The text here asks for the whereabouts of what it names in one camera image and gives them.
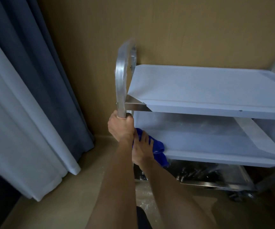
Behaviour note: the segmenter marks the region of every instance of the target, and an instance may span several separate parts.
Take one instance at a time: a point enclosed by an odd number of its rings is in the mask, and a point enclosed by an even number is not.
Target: white curtain
[[[0,48],[0,175],[40,201],[80,167]]]

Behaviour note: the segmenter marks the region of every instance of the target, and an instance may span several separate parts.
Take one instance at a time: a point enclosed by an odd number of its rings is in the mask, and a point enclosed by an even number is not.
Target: forearm
[[[133,136],[120,139],[105,171],[99,196],[86,228],[137,227],[132,143]]]
[[[215,228],[192,196],[155,160],[140,168],[148,178],[155,202],[166,228]]]

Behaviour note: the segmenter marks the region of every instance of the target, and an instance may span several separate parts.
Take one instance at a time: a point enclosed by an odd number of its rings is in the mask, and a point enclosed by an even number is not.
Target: curved metal tube
[[[129,39],[119,49],[117,55],[117,64],[115,69],[115,87],[117,94],[117,111],[118,116],[126,118],[125,100],[127,96],[127,66],[128,59],[131,57],[131,75],[133,75],[136,62],[137,52],[135,47],[135,40]]]

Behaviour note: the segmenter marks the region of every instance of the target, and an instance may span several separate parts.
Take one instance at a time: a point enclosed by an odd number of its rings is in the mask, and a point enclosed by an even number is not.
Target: blue curtain
[[[94,147],[36,0],[0,0],[0,47],[73,157]]]

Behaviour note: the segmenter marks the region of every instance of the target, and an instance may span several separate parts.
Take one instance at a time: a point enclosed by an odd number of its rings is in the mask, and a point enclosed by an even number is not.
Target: curtain
[[[36,0],[0,0],[0,175],[40,201],[93,147]]]

